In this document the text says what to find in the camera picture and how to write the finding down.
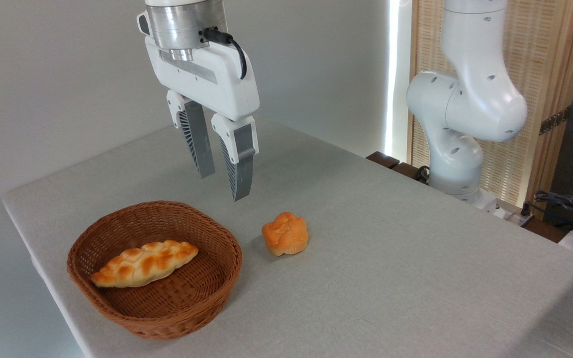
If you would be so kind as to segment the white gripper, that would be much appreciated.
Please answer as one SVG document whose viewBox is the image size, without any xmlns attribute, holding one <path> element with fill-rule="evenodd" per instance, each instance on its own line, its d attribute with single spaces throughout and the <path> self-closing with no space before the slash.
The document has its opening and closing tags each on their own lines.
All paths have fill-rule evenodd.
<svg viewBox="0 0 573 358">
<path fill-rule="evenodd" d="M 249 195 L 253 156 L 259 152 L 252 115 L 259 95 L 250 60 L 241 75 L 239 52 L 207 41 L 206 29 L 227 32 L 223 11 L 144 11 L 137 25 L 159 82 L 169 88 L 166 100 L 175 128 L 201 178 L 215 172 L 203 106 L 212 109 L 211 125 L 220 136 L 234 201 Z"/>
</svg>

